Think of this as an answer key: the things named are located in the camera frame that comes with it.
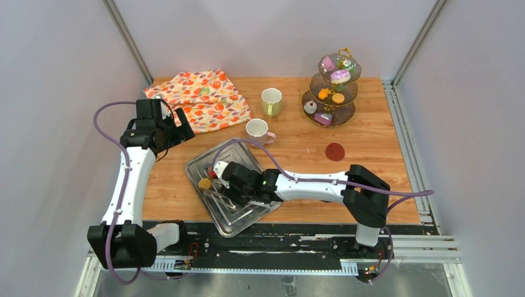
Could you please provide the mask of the silver white tongs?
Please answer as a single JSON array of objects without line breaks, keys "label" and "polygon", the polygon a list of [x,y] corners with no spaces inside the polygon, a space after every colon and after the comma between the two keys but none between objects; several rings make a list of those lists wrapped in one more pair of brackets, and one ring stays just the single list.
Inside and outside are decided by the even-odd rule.
[{"label": "silver white tongs", "polygon": [[271,204],[259,202],[259,201],[249,199],[246,197],[242,197],[242,196],[231,198],[231,197],[226,196],[225,194],[222,194],[221,192],[208,190],[208,189],[203,189],[201,192],[205,196],[209,196],[213,198],[221,198],[223,200],[226,200],[227,201],[226,205],[234,209],[238,209],[240,207],[246,207],[247,205],[255,205],[255,206],[264,207],[267,209],[271,208]]}]

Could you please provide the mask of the silver metal tray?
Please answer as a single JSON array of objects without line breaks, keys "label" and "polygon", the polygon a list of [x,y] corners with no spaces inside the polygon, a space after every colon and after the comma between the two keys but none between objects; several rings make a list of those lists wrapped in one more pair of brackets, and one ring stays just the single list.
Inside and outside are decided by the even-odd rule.
[{"label": "silver metal tray", "polygon": [[[269,209],[255,205],[247,205],[246,207],[234,209],[226,205],[226,200],[205,196],[198,188],[197,184],[199,180],[209,177],[207,170],[213,165],[213,160],[217,152],[220,151],[221,146],[225,144],[228,144],[228,146],[220,151],[217,157],[218,161],[234,161],[241,163],[249,169],[258,172],[263,171],[262,165],[257,161],[247,144],[234,144],[234,140],[235,138],[232,138],[210,148],[204,153],[190,159],[184,166],[186,176],[196,190],[198,197],[207,209],[219,233],[225,238],[236,236],[282,205],[282,202],[274,202]],[[221,186],[220,181],[214,180],[213,189],[211,190],[218,192]]]}]

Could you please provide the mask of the round yellow cracker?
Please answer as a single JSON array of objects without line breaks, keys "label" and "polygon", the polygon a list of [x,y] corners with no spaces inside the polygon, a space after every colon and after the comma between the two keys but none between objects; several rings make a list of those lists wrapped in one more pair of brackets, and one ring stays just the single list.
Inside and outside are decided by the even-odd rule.
[{"label": "round yellow cracker", "polygon": [[334,93],[332,95],[332,98],[331,100],[335,103],[335,104],[338,104],[338,105],[341,105],[345,102],[345,96],[341,93]]},{"label": "round yellow cracker", "polygon": [[209,178],[202,178],[199,180],[197,186],[201,191],[208,191],[213,189],[213,182]]}]

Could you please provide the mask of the white coconut cherry cake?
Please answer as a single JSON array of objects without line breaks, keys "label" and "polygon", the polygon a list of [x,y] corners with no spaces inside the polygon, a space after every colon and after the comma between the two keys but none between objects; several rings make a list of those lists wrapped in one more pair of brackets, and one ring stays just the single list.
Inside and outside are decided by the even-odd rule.
[{"label": "white coconut cherry cake", "polygon": [[303,110],[306,114],[315,114],[317,104],[313,100],[309,100],[303,105]]}]

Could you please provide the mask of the purple cake slice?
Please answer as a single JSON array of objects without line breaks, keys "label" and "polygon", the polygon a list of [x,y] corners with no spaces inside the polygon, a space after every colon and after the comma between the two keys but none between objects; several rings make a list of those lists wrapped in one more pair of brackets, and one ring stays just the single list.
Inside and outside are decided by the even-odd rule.
[{"label": "purple cake slice", "polygon": [[331,113],[316,113],[314,120],[322,126],[330,126],[332,124],[333,115]]}]

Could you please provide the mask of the orange fish-shaped cookie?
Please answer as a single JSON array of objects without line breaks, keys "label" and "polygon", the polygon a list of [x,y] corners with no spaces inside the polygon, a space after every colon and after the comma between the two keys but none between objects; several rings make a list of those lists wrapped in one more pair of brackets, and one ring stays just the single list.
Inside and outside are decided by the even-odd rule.
[{"label": "orange fish-shaped cookie", "polygon": [[328,88],[322,88],[319,92],[318,92],[318,98],[320,100],[325,100],[327,99],[327,97],[331,94],[331,89],[328,89]]}]

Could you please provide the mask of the pink frosted donut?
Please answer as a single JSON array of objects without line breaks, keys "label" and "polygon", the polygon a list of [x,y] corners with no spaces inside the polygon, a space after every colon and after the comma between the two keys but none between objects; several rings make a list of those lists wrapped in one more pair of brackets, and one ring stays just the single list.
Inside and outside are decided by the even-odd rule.
[{"label": "pink frosted donut", "polygon": [[351,80],[351,73],[346,69],[339,69],[331,73],[330,81],[332,84],[346,84]]}]

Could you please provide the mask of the green kiwi cake slice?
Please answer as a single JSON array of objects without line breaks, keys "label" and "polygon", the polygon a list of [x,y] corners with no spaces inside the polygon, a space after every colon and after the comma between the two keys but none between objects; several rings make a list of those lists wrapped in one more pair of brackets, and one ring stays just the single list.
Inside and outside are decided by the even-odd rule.
[{"label": "green kiwi cake slice", "polygon": [[339,70],[347,70],[350,73],[353,73],[355,70],[356,64],[352,61],[351,58],[338,58],[337,66]]}]

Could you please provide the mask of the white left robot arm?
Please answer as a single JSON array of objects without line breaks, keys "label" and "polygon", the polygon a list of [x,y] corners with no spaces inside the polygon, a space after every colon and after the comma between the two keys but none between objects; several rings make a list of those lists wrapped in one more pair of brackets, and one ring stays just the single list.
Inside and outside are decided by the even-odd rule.
[{"label": "white left robot arm", "polygon": [[90,226],[87,240],[108,270],[141,269],[154,264],[157,254],[169,250],[176,256],[189,249],[184,222],[168,220],[148,230],[143,226],[145,190],[153,165],[176,145],[194,138],[182,108],[173,109],[160,97],[131,102],[136,115],[119,139],[98,125],[99,108],[93,125],[99,134],[120,151],[118,178],[110,204],[100,224]]}]

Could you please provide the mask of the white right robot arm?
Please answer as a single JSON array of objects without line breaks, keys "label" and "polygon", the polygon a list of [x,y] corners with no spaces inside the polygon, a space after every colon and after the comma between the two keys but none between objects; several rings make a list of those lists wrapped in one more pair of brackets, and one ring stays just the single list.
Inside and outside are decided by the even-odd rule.
[{"label": "white right robot arm", "polygon": [[379,248],[390,185],[362,165],[351,165],[348,171],[332,174],[300,174],[278,169],[259,173],[234,161],[218,161],[212,172],[222,184],[220,193],[240,205],[301,199],[342,204],[357,222],[355,252],[368,258]]}]

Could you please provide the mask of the floral orange cloth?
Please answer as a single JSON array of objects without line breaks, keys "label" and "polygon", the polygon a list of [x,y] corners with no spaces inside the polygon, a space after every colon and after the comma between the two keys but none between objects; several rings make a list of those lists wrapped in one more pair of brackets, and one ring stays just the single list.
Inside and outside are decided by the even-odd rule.
[{"label": "floral orange cloth", "polygon": [[162,98],[181,108],[196,134],[218,131],[252,120],[246,98],[220,69],[180,72],[169,81],[144,90],[147,98]]}]

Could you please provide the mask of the pink mug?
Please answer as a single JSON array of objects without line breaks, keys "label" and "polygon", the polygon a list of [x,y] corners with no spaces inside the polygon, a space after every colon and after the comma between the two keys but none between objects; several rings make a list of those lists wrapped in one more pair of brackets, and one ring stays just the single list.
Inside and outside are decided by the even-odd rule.
[{"label": "pink mug", "polygon": [[277,136],[269,131],[268,123],[263,119],[252,119],[245,126],[248,140],[251,140],[261,146],[273,144]]}]

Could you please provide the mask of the green mug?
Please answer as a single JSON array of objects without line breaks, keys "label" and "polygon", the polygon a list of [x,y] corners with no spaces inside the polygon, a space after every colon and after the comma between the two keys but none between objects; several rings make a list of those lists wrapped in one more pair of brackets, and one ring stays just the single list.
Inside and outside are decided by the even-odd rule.
[{"label": "green mug", "polygon": [[267,88],[261,93],[262,108],[266,116],[274,118],[282,110],[282,92],[276,88]]}]

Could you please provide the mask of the three-tier glass cake stand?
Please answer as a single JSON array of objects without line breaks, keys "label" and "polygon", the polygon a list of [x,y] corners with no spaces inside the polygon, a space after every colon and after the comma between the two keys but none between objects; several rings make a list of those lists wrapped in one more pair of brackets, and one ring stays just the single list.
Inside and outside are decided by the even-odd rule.
[{"label": "three-tier glass cake stand", "polygon": [[[321,61],[325,56],[329,56],[335,65],[335,69],[333,71],[324,73],[323,68],[321,67]],[[318,63],[318,72],[311,78],[309,89],[302,95],[301,100],[301,106],[303,109],[303,105],[309,101],[313,100],[317,104],[317,110],[316,113],[331,113],[334,117],[332,120],[332,124],[330,126],[323,126],[323,127],[337,127],[342,124],[345,124],[348,122],[353,115],[356,112],[355,107],[355,99],[358,95],[358,84],[357,80],[360,78],[362,73],[362,67],[359,65],[357,60],[353,57],[352,53],[348,48],[342,48],[338,50],[336,53],[331,53],[323,56]],[[351,58],[352,61],[356,64],[355,70],[353,73],[351,73],[351,80],[348,81],[346,84],[347,89],[343,92],[335,92],[332,88],[332,83],[330,81],[330,75],[332,72],[339,70],[337,66],[337,59],[338,58]],[[325,100],[320,100],[318,98],[318,92],[322,88],[328,88],[331,89],[331,94],[327,97]],[[331,98],[334,93],[341,93],[345,96],[345,102],[341,105],[335,104]],[[314,120],[315,114],[306,114],[304,112],[305,116],[313,121],[314,123],[318,124]]]}]

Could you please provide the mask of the black table front rail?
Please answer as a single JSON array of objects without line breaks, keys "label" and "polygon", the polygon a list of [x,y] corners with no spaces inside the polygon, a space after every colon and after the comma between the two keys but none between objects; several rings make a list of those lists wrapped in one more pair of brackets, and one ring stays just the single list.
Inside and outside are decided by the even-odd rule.
[{"label": "black table front rail", "polygon": [[212,223],[189,222],[183,242],[160,252],[146,272],[318,273],[376,276],[393,258],[392,239],[357,243],[355,224],[256,223],[226,238]]}]

